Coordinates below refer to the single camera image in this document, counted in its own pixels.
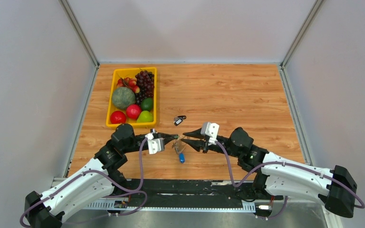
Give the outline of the black key tag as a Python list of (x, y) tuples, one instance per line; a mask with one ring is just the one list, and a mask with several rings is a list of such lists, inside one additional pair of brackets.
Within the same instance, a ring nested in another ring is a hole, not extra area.
[(179, 124), (181, 124), (185, 119), (187, 118), (187, 116), (185, 115), (180, 115), (174, 118), (173, 123), (175, 126), (178, 126)]

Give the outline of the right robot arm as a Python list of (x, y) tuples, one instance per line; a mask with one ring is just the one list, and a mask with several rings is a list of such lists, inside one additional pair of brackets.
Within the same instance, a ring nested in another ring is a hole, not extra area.
[(352, 218), (356, 205), (357, 184), (343, 166), (320, 168), (281, 157), (254, 144), (253, 138), (241, 127), (230, 137), (218, 135), (217, 124), (206, 123), (201, 129), (183, 133), (182, 140), (198, 152), (213, 151), (226, 158), (238, 159), (238, 166), (249, 174), (255, 173), (253, 194), (258, 198), (287, 196), (313, 201), (328, 211)]

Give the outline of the blue key tag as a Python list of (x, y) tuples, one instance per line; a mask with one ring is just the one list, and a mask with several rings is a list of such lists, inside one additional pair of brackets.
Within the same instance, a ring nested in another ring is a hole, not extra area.
[(179, 161), (180, 161), (180, 163), (185, 163), (185, 156), (183, 153), (179, 154)]

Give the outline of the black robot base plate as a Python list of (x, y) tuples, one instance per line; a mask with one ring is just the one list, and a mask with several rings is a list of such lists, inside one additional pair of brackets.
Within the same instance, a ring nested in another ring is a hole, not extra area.
[(230, 181), (221, 180), (145, 179), (141, 191), (148, 196), (146, 208), (238, 209), (243, 203), (271, 199), (264, 190), (256, 190), (251, 181), (235, 188)]

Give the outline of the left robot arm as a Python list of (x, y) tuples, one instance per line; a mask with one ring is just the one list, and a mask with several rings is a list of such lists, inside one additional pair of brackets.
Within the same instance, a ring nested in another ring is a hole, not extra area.
[[(164, 151), (166, 144), (178, 137), (178, 134), (160, 133), (155, 129), (136, 135), (132, 125), (119, 125), (110, 140), (76, 173), (49, 190), (33, 191), (26, 196), (20, 225), (24, 228), (59, 228), (76, 212), (100, 198), (142, 193), (143, 151), (148, 150), (150, 154)], [(126, 187), (126, 179), (119, 171), (127, 162), (129, 152), (139, 154), (140, 182), (135, 189)]]

